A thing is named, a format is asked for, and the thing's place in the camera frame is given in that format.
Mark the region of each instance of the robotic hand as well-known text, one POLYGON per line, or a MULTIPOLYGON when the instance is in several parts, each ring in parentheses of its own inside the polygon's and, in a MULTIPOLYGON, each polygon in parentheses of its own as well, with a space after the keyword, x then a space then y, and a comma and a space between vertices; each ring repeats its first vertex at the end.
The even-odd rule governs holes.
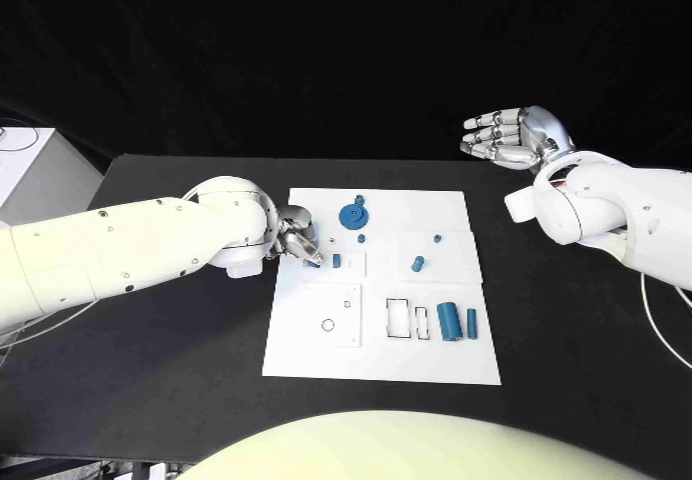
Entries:
POLYGON ((322 264, 311 212, 275 206, 259 186, 218 177, 159 198, 0 229, 0 332, 71 306, 190 275, 233 278, 290 254, 322 264))
POLYGON ((462 151, 537 174, 505 197, 515 222, 537 218, 563 245, 608 251, 639 272, 692 289, 692 175, 632 168, 574 146, 563 123, 541 107, 481 115, 465 128, 462 151))

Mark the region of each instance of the black table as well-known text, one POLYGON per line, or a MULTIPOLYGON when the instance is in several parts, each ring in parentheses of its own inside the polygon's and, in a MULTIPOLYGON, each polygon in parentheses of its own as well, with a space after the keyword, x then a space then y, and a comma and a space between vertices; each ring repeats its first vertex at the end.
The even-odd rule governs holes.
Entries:
MULTIPOLYGON (((491 420, 688 478, 692 375, 655 338, 639 275, 515 225, 504 196, 528 173, 481 162, 120 157, 93 207, 181 196, 218 175, 290 187, 463 190, 504 385, 263 377, 277 262, 200 273, 107 299, 14 348, 0 371, 0 453, 198 462, 293 420, 363 409, 491 420)), ((649 282, 664 333, 692 358, 692 319, 649 282)))

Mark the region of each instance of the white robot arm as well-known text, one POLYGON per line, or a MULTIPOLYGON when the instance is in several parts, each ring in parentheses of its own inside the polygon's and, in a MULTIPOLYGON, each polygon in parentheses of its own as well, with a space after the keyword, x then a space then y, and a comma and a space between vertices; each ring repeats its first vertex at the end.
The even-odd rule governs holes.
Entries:
POLYGON ((74 305, 128 294, 197 272, 257 275, 263 258, 289 253, 322 263, 311 212, 276 208, 236 177, 161 198, 0 229, 0 332, 74 305), (188 199, 198 196, 198 201, 188 199))
POLYGON ((691 290, 692 174, 632 168, 579 151, 560 120, 537 106, 465 122, 465 128, 476 127, 485 128, 465 136, 462 151, 537 174, 534 185, 505 198, 514 221, 537 218, 561 245, 599 248, 691 290))

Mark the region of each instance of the white board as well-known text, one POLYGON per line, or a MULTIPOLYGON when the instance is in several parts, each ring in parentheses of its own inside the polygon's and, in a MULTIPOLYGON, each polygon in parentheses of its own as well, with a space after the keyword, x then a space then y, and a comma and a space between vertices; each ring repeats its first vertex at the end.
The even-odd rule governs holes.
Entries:
POLYGON ((326 265, 316 269, 305 267, 296 258, 282 258, 263 374, 501 385, 465 194, 301 188, 292 189, 290 203, 313 214, 326 265), (339 211, 354 203, 358 194, 365 197, 370 221, 361 230, 352 231, 339 223, 339 211), (439 244, 433 243, 436 232, 443 232, 439 244), (364 243, 358 243, 360 234, 367 237, 364 243), (452 245, 459 246, 459 255, 450 254, 452 245), (423 275, 416 276, 409 274, 416 255, 409 257, 420 248, 429 269, 424 264, 419 272, 423 275), (439 270, 446 264, 445 249, 452 261, 439 270), (342 254, 338 269, 332 267, 335 253, 342 254), (351 267, 341 271, 345 258, 352 260, 351 267), (348 312, 344 308, 347 289, 357 285, 358 328, 352 323, 355 305, 348 312), (388 298, 409 300, 410 338, 388 336, 388 298), (458 342, 442 338, 437 305, 443 302, 458 305, 465 332, 465 339, 458 342), (419 338, 417 307, 426 308, 429 339, 419 338), (466 338, 468 308, 478 311, 478 340, 466 338), (344 336, 337 335, 339 323, 329 332, 322 328, 322 322, 339 316, 348 326, 339 332, 344 336))

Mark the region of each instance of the small blue object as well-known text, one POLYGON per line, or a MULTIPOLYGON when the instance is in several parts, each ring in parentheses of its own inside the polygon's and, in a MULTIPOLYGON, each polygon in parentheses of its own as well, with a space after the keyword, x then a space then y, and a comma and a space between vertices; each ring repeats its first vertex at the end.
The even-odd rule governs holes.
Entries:
POLYGON ((412 265, 412 270, 414 272, 420 272, 424 263, 426 263, 426 259, 422 256, 416 257, 414 264, 412 265))
POLYGON ((471 308, 466 311, 466 333, 468 337, 472 340, 476 340, 479 338, 479 332, 476 330, 476 309, 471 308))
POLYGON ((442 303, 437 306, 437 316, 440 317, 440 329, 443 331, 443 340, 456 342, 462 337, 462 324, 459 323, 458 306, 453 302, 442 303))
POLYGON ((350 230, 358 230, 368 223, 368 210, 364 207, 365 198, 357 195, 355 203, 347 205, 339 212, 339 221, 350 230))

